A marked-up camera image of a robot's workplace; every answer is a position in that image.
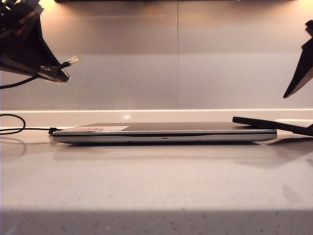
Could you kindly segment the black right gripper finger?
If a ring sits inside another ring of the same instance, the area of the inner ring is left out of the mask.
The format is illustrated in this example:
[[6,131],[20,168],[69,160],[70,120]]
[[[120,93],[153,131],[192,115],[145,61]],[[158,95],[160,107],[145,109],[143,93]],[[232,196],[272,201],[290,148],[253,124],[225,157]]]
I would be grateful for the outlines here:
[[301,47],[302,52],[296,70],[283,98],[290,97],[313,78],[313,21],[306,22],[306,26],[311,38]]

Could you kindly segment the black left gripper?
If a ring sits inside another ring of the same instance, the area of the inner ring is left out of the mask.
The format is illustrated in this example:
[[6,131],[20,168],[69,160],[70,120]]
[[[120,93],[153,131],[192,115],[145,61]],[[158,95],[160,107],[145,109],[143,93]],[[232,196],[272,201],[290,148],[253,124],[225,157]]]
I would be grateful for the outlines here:
[[70,76],[43,39],[39,0],[0,1],[0,69],[66,83]]

